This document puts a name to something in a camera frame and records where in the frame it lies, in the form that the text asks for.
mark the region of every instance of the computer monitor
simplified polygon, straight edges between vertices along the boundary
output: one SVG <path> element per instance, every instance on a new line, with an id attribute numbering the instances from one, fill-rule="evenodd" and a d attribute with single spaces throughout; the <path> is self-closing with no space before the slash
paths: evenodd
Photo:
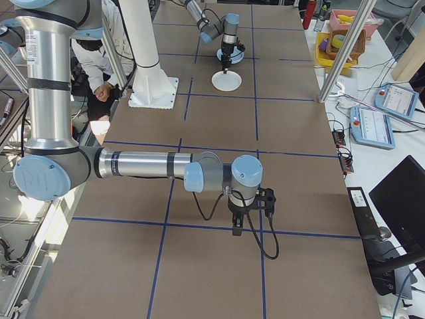
<path id="1" fill-rule="evenodd" d="M 425 169 L 412 156 L 402 160 L 369 195 L 407 253 L 425 249 Z"/>

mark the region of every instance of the red item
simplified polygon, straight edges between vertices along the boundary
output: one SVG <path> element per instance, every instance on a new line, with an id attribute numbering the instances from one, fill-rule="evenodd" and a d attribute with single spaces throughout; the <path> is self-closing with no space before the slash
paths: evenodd
<path id="1" fill-rule="evenodd" d="M 316 0 L 310 0 L 308 1 L 307 9 L 305 10 L 304 20 L 303 20 L 303 28 L 304 30 L 308 29 L 308 26 L 310 25 L 311 18 L 313 17 L 314 11 L 316 9 Z"/>

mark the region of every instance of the yellow box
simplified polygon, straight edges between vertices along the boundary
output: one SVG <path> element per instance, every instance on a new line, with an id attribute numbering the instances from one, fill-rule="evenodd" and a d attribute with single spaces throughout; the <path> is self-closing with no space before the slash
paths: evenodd
<path id="1" fill-rule="evenodd" d="M 317 36 L 316 36 L 316 60 L 320 65 L 323 66 L 333 66 L 333 60 L 331 59 L 331 57 L 323 51 L 320 51 L 319 49 L 319 45 L 320 43 L 322 43 L 323 40 L 325 39 L 329 39 L 330 34 L 329 33 L 323 33 L 323 32 L 318 32 Z M 352 66 L 357 65 L 357 60 L 352 60 L 350 62 L 347 62 L 344 64 L 344 68 L 351 68 Z"/>

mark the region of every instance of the white round plate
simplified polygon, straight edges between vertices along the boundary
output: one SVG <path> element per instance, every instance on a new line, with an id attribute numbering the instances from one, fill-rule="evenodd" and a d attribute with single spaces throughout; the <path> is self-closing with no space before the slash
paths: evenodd
<path id="1" fill-rule="evenodd" d="M 233 71 L 219 71 L 212 76 L 212 85 L 220 91 L 235 91 L 241 84 L 242 78 Z"/>

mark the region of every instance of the robotic arm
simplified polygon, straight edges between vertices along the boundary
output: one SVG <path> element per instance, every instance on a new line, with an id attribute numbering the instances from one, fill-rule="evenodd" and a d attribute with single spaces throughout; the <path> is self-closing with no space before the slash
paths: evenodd
<path id="1" fill-rule="evenodd" d="M 201 32 L 199 36 L 205 44 L 209 44 L 217 37 L 223 35 L 221 40 L 221 66 L 222 71 L 226 73 L 232 64 L 234 49 L 237 48 L 240 52 L 239 54 L 245 51 L 245 46 L 240 43 L 237 37 L 239 15 L 228 13 L 216 23 L 211 24 L 205 15 L 205 11 L 199 8 L 196 0 L 180 0 L 180 2 L 197 23 L 198 29 Z"/>
<path id="2" fill-rule="evenodd" d="M 102 12 L 101 1 L 12 2 L 17 6 L 17 20 L 26 31 L 31 111 L 31 138 L 25 144 L 25 157 L 13 172 L 21 191 L 50 201 L 93 178 L 183 178 L 187 191 L 217 191 L 229 196 L 234 235 L 241 234 L 243 217 L 250 209 L 264 209 L 267 216 L 274 212 L 273 191 L 259 188 L 262 165 L 252 156 L 240 156 L 232 164 L 223 164 L 209 152 L 115 152 L 79 146 L 70 131 L 69 39 L 75 32 L 94 34 L 102 26 L 98 14 Z"/>

